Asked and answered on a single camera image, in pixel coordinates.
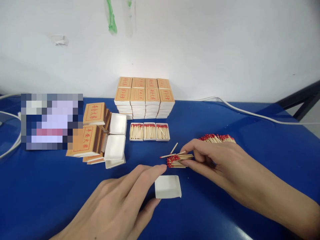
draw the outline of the pixelated area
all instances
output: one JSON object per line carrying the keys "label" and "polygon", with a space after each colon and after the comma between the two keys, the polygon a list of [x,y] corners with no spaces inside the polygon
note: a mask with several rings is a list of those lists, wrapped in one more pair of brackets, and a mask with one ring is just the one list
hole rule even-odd
{"label": "pixelated area", "polygon": [[82,119],[83,94],[21,94],[21,147],[70,149]]}

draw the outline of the left hand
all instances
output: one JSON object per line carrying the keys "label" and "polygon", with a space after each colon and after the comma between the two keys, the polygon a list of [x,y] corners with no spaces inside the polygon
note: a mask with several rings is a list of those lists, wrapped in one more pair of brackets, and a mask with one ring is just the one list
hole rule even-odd
{"label": "left hand", "polygon": [[128,175],[102,181],[71,223],[52,239],[137,239],[160,199],[151,199],[139,212],[141,204],[166,169],[166,165],[138,165]]}

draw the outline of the hand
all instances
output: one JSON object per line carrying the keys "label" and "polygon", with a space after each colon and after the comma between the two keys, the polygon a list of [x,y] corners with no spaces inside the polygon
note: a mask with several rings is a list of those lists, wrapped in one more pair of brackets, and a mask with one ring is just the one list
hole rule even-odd
{"label": "hand", "polygon": [[231,142],[193,139],[181,152],[196,161],[181,163],[207,177],[244,205],[290,229],[304,239],[320,236],[320,206],[294,189]]}
{"label": "hand", "polygon": [[139,212],[141,204],[166,169],[139,165],[126,176],[102,181],[72,222],[52,239],[137,239],[160,199],[151,199]]}

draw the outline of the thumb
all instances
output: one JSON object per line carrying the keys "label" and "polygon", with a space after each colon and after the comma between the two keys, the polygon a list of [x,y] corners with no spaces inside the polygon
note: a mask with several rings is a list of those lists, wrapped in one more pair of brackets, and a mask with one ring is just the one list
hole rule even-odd
{"label": "thumb", "polygon": [[131,233],[129,234],[127,240],[137,240],[142,231],[150,222],[154,209],[158,206],[161,199],[153,198],[151,199],[144,209],[139,212],[136,222],[133,226]]}
{"label": "thumb", "polygon": [[222,187],[224,178],[217,174],[214,169],[209,168],[208,166],[194,160],[182,160],[180,161],[180,163],[191,168],[193,171],[201,174],[202,176],[205,176],[218,186]]}

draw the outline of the bundle of matches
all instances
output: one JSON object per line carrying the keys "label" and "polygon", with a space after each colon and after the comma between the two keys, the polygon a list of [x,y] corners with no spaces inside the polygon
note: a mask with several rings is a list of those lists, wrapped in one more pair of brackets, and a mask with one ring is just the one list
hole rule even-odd
{"label": "bundle of matches", "polygon": [[157,125],[158,139],[169,139],[169,129],[167,125]]}
{"label": "bundle of matches", "polygon": [[131,124],[130,127],[130,139],[143,139],[143,125],[142,124]]}
{"label": "bundle of matches", "polygon": [[192,158],[192,154],[173,155],[167,158],[167,166],[169,168],[186,168],[186,166],[182,165],[180,161]]}
{"label": "bundle of matches", "polygon": [[233,137],[231,137],[229,134],[227,135],[214,135],[214,134],[206,134],[201,138],[198,138],[201,141],[205,141],[208,143],[221,143],[221,142],[233,142],[236,143]]}
{"label": "bundle of matches", "polygon": [[144,138],[145,139],[156,138],[156,125],[155,124],[144,124]]}

